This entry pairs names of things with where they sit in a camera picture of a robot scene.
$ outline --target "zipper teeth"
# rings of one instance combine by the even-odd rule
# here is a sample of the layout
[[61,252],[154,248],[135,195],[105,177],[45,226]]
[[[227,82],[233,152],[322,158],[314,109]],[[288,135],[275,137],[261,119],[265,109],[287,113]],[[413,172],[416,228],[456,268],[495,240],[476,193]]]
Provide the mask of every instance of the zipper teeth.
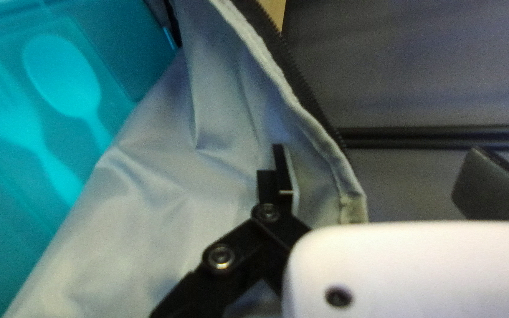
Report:
[[305,108],[308,112],[310,112],[310,114],[312,114],[315,117],[315,119],[317,119],[317,121],[319,121],[319,123],[325,128],[327,133],[336,141],[337,145],[342,150],[347,150],[345,140],[343,139],[339,131],[335,127],[333,127],[333,125],[331,125],[329,119],[327,119],[327,117],[325,116],[325,113],[323,112],[323,109],[321,108],[319,102],[317,101],[313,90],[309,86],[305,76],[303,76],[300,70],[298,63],[294,59],[292,51],[290,50],[286,40],[282,36],[282,33],[278,30],[278,27],[276,26],[268,12],[257,0],[231,0],[231,1],[235,4],[235,6],[237,6],[237,8],[243,13],[243,15],[245,15],[245,12],[241,10],[242,7],[250,5],[257,8],[258,11],[257,13],[260,17],[262,17],[262,20],[264,21],[265,24],[264,27],[268,28],[268,30],[258,30],[254,26],[255,30],[257,30],[257,32],[270,31],[272,33],[272,36],[274,36],[275,39],[278,40],[276,44],[279,47],[276,47],[275,50],[277,52],[272,52],[274,48],[273,47],[274,43],[272,43],[272,39],[265,39],[264,34],[259,34],[266,43],[268,49],[270,50],[270,53],[275,58],[275,60],[277,60],[276,55],[280,55],[284,59],[282,65],[280,65],[280,63],[278,64],[280,68],[282,68],[283,71],[285,72],[286,79],[294,89],[294,94],[300,100],[302,107]]

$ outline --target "white fabric bag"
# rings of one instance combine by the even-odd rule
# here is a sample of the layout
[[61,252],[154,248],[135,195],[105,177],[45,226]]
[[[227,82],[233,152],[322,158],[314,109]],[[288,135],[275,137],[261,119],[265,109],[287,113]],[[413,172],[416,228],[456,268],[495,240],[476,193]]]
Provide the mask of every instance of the white fabric bag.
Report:
[[302,221],[367,220],[334,131],[315,119],[311,92],[272,47],[278,33],[255,0],[176,0],[175,10],[182,49],[96,164],[5,318],[147,317],[207,245],[249,217],[256,170],[274,168],[273,143],[291,155]]

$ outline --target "white plastic device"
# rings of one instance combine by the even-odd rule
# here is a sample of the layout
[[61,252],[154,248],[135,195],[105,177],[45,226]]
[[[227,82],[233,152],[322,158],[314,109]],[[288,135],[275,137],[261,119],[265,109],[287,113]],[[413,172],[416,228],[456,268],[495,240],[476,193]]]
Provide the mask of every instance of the white plastic device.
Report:
[[509,222],[334,226],[296,243],[284,318],[509,318]]

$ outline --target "beige background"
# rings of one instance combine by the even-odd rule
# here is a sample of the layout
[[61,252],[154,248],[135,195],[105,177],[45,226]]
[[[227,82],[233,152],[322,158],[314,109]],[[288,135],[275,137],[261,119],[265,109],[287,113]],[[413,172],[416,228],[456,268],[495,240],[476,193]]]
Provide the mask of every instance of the beige background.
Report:
[[258,0],[258,2],[266,9],[270,17],[274,20],[274,23],[276,23],[278,29],[281,31],[286,0]]

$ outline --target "teal plastic container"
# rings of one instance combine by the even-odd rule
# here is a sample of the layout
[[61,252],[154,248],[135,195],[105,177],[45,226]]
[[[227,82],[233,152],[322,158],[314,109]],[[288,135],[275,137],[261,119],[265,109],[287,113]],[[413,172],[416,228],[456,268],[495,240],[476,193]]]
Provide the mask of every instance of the teal plastic container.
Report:
[[0,1],[0,316],[174,54],[140,0]]

